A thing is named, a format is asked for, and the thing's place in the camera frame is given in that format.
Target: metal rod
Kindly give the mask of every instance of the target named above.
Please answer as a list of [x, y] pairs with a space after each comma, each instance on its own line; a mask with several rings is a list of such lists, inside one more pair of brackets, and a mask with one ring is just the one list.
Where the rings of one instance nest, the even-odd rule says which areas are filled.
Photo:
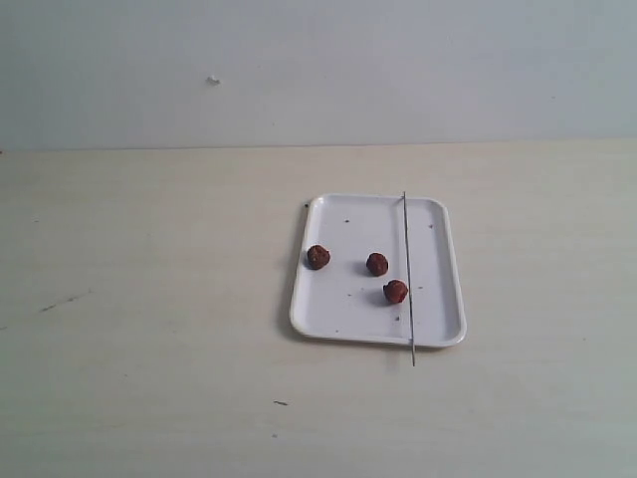
[[416, 366], [416, 342], [414, 341], [414, 304], [411, 298], [411, 262], [409, 259], [409, 226], [407, 221], [407, 192], [402, 192], [402, 205], [405, 218], [405, 252], [407, 253], [407, 288], [409, 294], [409, 329], [411, 331], [411, 364]]

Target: plastic tray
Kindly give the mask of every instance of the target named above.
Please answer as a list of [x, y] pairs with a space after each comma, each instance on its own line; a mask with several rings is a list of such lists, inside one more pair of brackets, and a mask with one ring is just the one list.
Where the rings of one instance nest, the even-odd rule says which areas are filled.
[[[326, 194], [309, 206], [290, 308], [294, 328], [322, 339], [410, 346], [409, 300], [390, 305], [382, 286], [407, 284], [401, 196]], [[414, 343], [442, 348], [466, 334], [449, 216], [440, 202], [408, 197]], [[325, 247], [329, 264], [314, 271], [307, 251]], [[389, 271], [373, 277], [365, 262], [380, 252]]]

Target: tray rim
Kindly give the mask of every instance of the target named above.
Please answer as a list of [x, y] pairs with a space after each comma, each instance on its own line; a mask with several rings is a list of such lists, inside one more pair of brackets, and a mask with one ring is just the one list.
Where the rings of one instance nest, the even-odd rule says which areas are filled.
[[[309, 234], [309, 229], [310, 229], [310, 223], [312, 222], [313, 219], [313, 214], [314, 214], [314, 206], [316, 206], [316, 204], [320, 201], [324, 201], [326, 198], [328, 197], [355, 197], [355, 198], [367, 198], [367, 199], [402, 199], [402, 195], [385, 195], [385, 194], [355, 194], [355, 193], [340, 193], [340, 192], [329, 192], [329, 193], [325, 193], [325, 194], [321, 194], [317, 197], [315, 197], [314, 199], [312, 199], [309, 203], [306, 203], [308, 205], [308, 217], [306, 219], [306, 224], [304, 227], [304, 233], [303, 233], [303, 239], [301, 240], [301, 251], [299, 253], [299, 259], [298, 259], [298, 265], [297, 265], [297, 269], [296, 269], [296, 277], [295, 277], [295, 283], [294, 283], [294, 289], [292, 292], [292, 300], [290, 303], [290, 322], [293, 326], [293, 328], [302, 336], [307, 337], [307, 338], [311, 338], [311, 339], [321, 339], [321, 340], [327, 340], [327, 341], [339, 341], [339, 342], [352, 342], [352, 343], [363, 343], [363, 344], [379, 344], [379, 345], [388, 345], [388, 346], [410, 346], [411, 342], [409, 341], [409, 339], [405, 339], [405, 338], [390, 338], [390, 337], [383, 337], [383, 336], [379, 336], [379, 337], [367, 337], [364, 339], [349, 339], [343, 336], [329, 336], [329, 335], [318, 335], [318, 334], [314, 334], [312, 332], [310, 332], [307, 328], [304, 327], [304, 325], [299, 322], [299, 320], [297, 319], [295, 313], [294, 313], [294, 309], [295, 309], [295, 304], [297, 303], [297, 292], [299, 289], [299, 280], [301, 277], [301, 272], [303, 271], [304, 268], [304, 253], [305, 253], [305, 249], [304, 249], [304, 245], [308, 242], [308, 234]], [[460, 278], [458, 275], [458, 264], [456, 261], [456, 250], [454, 248], [454, 244], [453, 244], [453, 239], [451, 237], [451, 225], [450, 225], [450, 220], [449, 220], [449, 210], [447, 209], [447, 206], [445, 206], [442, 202], [440, 202], [438, 199], [434, 199], [432, 197], [428, 197], [428, 196], [408, 196], [407, 199], [411, 199], [411, 200], [421, 200], [421, 201], [429, 201], [433, 204], [435, 204], [436, 206], [438, 206], [441, 210], [442, 210], [442, 215], [443, 215], [443, 222], [444, 222], [444, 226], [445, 226], [445, 235], [447, 236], [447, 245], [448, 245], [448, 249], [449, 249], [449, 257], [451, 259], [451, 275], [453, 278], [453, 284], [454, 284], [454, 289], [456, 292], [456, 305], [458, 307], [458, 316], [460, 319], [460, 331], [458, 332], [458, 334], [456, 334], [455, 337], [453, 337], [452, 339], [449, 339], [447, 341], [438, 341], [432, 344], [416, 344], [416, 348], [423, 348], [423, 349], [444, 349], [447, 347], [451, 347], [454, 345], [459, 344], [460, 342], [462, 342], [466, 336], [467, 336], [467, 318], [465, 316], [465, 307], [464, 307], [464, 301], [462, 299], [462, 290], [460, 287]]]

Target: brown nut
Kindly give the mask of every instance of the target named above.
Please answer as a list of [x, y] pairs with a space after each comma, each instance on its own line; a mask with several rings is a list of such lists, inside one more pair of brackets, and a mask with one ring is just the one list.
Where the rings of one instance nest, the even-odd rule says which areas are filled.
[[389, 281], [386, 286], [382, 286], [382, 292], [390, 304], [400, 304], [407, 297], [409, 289], [407, 289], [404, 282]]
[[385, 256], [378, 252], [372, 252], [369, 254], [367, 258], [367, 262], [365, 263], [369, 272], [371, 272], [372, 276], [382, 276], [387, 273], [387, 269], [389, 269], [389, 263]]
[[322, 269], [329, 262], [329, 251], [316, 244], [308, 250], [308, 264], [315, 271]]

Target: wall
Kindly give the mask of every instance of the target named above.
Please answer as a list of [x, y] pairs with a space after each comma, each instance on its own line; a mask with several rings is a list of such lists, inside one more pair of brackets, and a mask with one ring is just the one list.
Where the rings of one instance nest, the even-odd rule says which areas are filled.
[[634, 1], [0, 6], [4, 149], [637, 134]]

